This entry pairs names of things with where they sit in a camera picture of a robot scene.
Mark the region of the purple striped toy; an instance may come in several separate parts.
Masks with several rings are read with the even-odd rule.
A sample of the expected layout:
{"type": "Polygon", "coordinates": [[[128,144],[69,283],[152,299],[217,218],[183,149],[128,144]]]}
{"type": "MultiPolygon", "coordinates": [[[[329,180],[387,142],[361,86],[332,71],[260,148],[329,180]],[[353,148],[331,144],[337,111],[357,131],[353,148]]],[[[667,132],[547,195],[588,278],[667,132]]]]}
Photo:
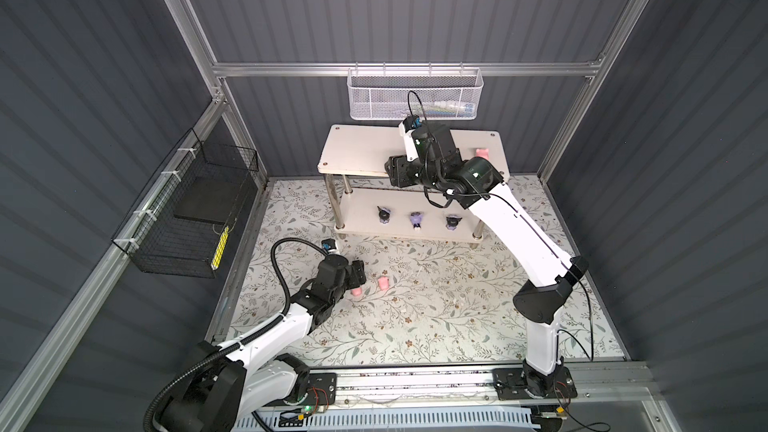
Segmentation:
{"type": "Polygon", "coordinates": [[[445,226],[449,231],[455,231],[462,220],[463,220],[463,217],[460,215],[455,215],[455,214],[446,215],[445,226]]]}

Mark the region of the dark purple toy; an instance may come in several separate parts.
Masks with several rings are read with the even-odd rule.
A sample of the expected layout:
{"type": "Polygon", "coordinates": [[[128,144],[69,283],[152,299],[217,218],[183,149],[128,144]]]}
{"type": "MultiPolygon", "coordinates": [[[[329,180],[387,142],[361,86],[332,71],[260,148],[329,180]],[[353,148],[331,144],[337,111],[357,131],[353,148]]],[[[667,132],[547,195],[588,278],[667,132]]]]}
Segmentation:
{"type": "Polygon", "coordinates": [[[392,217],[392,212],[389,208],[378,206],[378,218],[382,224],[389,224],[392,217]]]}

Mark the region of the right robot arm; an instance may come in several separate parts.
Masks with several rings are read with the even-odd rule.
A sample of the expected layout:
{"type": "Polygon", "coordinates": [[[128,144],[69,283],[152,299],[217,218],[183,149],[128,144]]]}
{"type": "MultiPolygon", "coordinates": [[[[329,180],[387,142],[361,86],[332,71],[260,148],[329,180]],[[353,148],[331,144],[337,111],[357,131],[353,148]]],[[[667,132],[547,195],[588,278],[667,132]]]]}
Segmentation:
{"type": "Polygon", "coordinates": [[[531,395],[547,395],[564,371],[558,339],[561,309],[588,262],[569,255],[543,231],[489,159],[463,159],[448,127],[432,127],[414,116],[404,119],[398,132],[405,153],[385,163],[391,184],[441,193],[446,202],[430,201],[434,207],[457,203],[487,226],[526,272],[526,282],[513,297],[516,311],[526,319],[523,376],[531,395]]]}

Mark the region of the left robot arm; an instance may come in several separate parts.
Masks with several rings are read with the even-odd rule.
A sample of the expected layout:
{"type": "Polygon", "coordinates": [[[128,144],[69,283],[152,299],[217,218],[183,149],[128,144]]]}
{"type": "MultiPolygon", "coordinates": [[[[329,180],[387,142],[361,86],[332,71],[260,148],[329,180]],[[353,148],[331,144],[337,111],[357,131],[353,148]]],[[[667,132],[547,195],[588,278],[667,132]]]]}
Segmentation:
{"type": "Polygon", "coordinates": [[[290,243],[321,254],[315,276],[292,293],[278,273],[285,299],[280,312],[229,341],[200,342],[186,369],[148,405],[144,430],[230,431],[273,402],[285,401],[298,411],[311,398],[309,366],[286,349],[327,321],[345,293],[361,288],[367,277],[363,261],[344,257],[333,239],[315,244],[282,238],[270,249],[272,267],[279,266],[278,249],[290,243]]]}

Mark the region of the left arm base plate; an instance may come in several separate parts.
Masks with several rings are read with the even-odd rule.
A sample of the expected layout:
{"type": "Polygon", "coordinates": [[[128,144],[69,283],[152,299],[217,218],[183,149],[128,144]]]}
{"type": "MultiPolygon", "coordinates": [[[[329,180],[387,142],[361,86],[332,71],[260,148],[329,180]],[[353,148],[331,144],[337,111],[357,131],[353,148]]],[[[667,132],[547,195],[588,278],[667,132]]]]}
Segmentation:
{"type": "Polygon", "coordinates": [[[289,406],[330,406],[336,401],[338,375],[310,372],[299,375],[296,383],[283,399],[289,406]]]}

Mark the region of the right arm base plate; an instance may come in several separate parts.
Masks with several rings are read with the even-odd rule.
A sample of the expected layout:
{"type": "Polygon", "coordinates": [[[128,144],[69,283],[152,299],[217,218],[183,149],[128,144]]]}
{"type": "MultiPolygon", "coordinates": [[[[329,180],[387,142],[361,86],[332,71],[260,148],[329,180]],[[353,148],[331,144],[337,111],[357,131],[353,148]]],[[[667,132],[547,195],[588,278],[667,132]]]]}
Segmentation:
{"type": "Polygon", "coordinates": [[[492,382],[500,400],[578,397],[574,379],[567,367],[556,368],[549,375],[524,367],[497,368],[492,370],[492,382]]]}

